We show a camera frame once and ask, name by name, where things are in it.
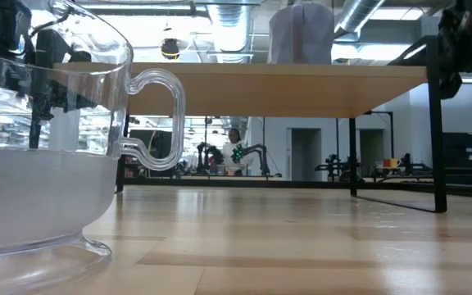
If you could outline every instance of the black metal table frame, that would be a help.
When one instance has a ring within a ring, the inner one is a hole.
[[[433,158],[433,195],[434,195],[434,208],[425,208],[421,206],[412,206],[410,204],[405,204],[401,202],[390,202],[385,200],[380,200],[372,197],[362,197],[358,195],[358,188],[369,187],[365,184],[358,183],[356,178],[356,173],[351,173],[351,181],[346,185],[347,188],[351,191],[351,197],[371,201],[371,202],[380,202],[383,204],[400,206],[410,209],[416,209],[420,211],[427,211],[433,213],[443,213],[447,211],[447,187],[446,187],[446,176],[445,176],[445,164],[443,162],[443,128],[442,128],[442,101],[440,96],[440,73],[438,68],[438,38],[431,36],[426,43],[427,51],[427,78],[429,86],[429,115],[430,115],[430,129],[431,129],[431,148],[432,148],[432,158]],[[124,136],[128,134],[129,128],[129,115],[126,116],[125,120],[125,130]],[[356,118],[349,119],[349,148],[350,148],[350,157],[351,157],[351,167],[357,166],[356,164]],[[144,184],[156,184],[156,185],[165,185],[165,181],[149,181]],[[209,180],[195,180],[201,185],[209,185]],[[179,185],[179,179],[173,181],[173,185]],[[242,185],[241,181],[234,180],[238,186]],[[264,187],[281,187],[281,184],[278,182],[267,181],[267,184]],[[116,179],[116,191],[122,192],[125,185],[125,156],[122,156],[118,164],[118,172]],[[343,185],[329,184],[329,188],[342,188]]]

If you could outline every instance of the workbench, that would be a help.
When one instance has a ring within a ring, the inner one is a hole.
[[[350,189],[352,197],[439,213],[447,210],[447,193],[437,59],[438,39],[431,37],[427,43],[426,66],[134,63],[133,76],[152,68],[172,72],[184,85],[187,116],[348,118],[353,167],[356,166],[356,118],[418,85],[428,83],[434,208],[358,196],[357,189],[369,188],[369,184],[358,184],[354,173],[350,183],[340,185]],[[166,88],[151,84],[129,99],[128,113],[170,116],[173,101]],[[265,183],[267,187],[278,187],[282,182]],[[238,181],[237,185],[241,186],[242,181]],[[337,188],[337,184],[324,185]],[[118,191],[122,188],[123,180],[118,179]]]

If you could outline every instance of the wooden floor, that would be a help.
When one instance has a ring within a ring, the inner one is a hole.
[[[127,187],[84,231],[114,251],[110,267],[57,292],[472,295],[472,198],[449,206],[435,215],[340,190]]]

